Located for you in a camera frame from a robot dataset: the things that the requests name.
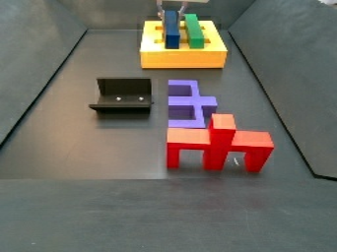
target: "purple block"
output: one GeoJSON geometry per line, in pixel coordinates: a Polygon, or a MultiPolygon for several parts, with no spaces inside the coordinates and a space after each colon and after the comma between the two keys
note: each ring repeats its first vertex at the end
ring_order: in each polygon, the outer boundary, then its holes
{"type": "Polygon", "coordinates": [[[205,117],[215,109],[215,97],[199,95],[198,81],[169,80],[170,128],[206,128],[205,117]]]}

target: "blue block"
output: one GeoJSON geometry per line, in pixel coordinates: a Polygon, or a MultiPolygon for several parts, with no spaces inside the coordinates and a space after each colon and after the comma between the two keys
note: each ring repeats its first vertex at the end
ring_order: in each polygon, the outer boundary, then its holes
{"type": "Polygon", "coordinates": [[[178,14],[175,11],[164,11],[163,22],[164,48],[179,49],[181,33],[178,25],[178,14]]]}

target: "toy block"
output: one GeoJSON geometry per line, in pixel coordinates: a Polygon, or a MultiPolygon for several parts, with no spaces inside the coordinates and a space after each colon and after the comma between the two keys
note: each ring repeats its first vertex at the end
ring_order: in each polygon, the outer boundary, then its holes
{"type": "Polygon", "coordinates": [[[245,153],[249,172],[259,172],[273,152],[267,132],[237,131],[231,114],[214,114],[209,129],[167,130],[167,167],[179,167],[181,150],[203,150],[203,168],[222,170],[229,152],[245,153]]]}
{"type": "Polygon", "coordinates": [[[144,22],[139,49],[142,68],[223,68],[227,50],[213,21],[199,21],[199,24],[205,34],[205,48],[190,48],[186,23],[182,21],[181,48],[166,49],[162,23],[144,22]]]}
{"type": "Polygon", "coordinates": [[[245,154],[246,170],[259,172],[274,149],[267,132],[237,131],[230,150],[245,154]]]}
{"type": "Polygon", "coordinates": [[[206,170],[222,170],[237,127],[233,114],[213,114],[210,118],[210,148],[205,151],[206,170]]]}
{"type": "Polygon", "coordinates": [[[169,80],[170,128],[206,128],[205,117],[215,110],[215,97],[201,96],[198,81],[169,80]]]}
{"type": "Polygon", "coordinates": [[[179,24],[178,24],[178,15],[175,11],[164,12],[164,48],[166,49],[179,49],[181,43],[181,33],[179,33],[179,24]]]}
{"type": "Polygon", "coordinates": [[[190,48],[205,48],[205,34],[195,14],[185,15],[186,34],[190,48]]]}
{"type": "Polygon", "coordinates": [[[206,129],[167,130],[167,167],[179,167],[181,150],[206,150],[210,146],[210,136],[206,129]]]}
{"type": "Polygon", "coordinates": [[[98,112],[144,110],[151,108],[151,80],[148,78],[99,78],[100,98],[90,108],[98,112]]]}

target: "gray floor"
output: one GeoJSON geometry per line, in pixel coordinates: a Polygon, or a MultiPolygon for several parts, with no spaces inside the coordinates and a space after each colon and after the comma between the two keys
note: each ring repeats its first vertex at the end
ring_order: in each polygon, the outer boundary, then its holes
{"type": "Polygon", "coordinates": [[[336,251],[336,182],[310,176],[222,37],[223,70],[142,71],[135,31],[87,33],[0,152],[4,251],[336,251]],[[148,120],[98,118],[87,107],[95,78],[114,76],[151,77],[148,120]],[[241,155],[223,172],[203,172],[193,152],[166,171],[169,79],[198,79],[239,129],[271,132],[277,149],[261,174],[243,171],[241,155]]]}
{"type": "Polygon", "coordinates": [[[308,177],[306,166],[259,84],[226,32],[225,69],[139,68],[136,31],[90,31],[0,153],[1,178],[139,179],[246,176],[241,155],[222,173],[201,169],[201,152],[183,152],[182,169],[167,171],[167,80],[198,79],[215,95],[218,112],[233,113],[242,130],[271,132],[277,149],[262,178],[308,177]],[[150,77],[154,105],[147,119],[98,117],[98,77],[150,77]]]}

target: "gray wall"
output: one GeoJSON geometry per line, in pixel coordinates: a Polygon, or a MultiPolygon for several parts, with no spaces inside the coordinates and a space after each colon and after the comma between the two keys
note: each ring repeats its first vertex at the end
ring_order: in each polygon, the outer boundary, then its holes
{"type": "Polygon", "coordinates": [[[86,27],[53,0],[0,0],[0,144],[86,27]]]}
{"type": "MultiPolygon", "coordinates": [[[[136,29],[146,16],[156,15],[155,0],[58,0],[90,29],[136,29]]],[[[255,0],[210,0],[191,4],[190,13],[211,16],[227,28],[255,0]]],[[[179,3],[163,4],[179,9],[179,3]]]]}
{"type": "Polygon", "coordinates": [[[337,11],[258,0],[230,28],[317,175],[337,177],[337,11]]]}

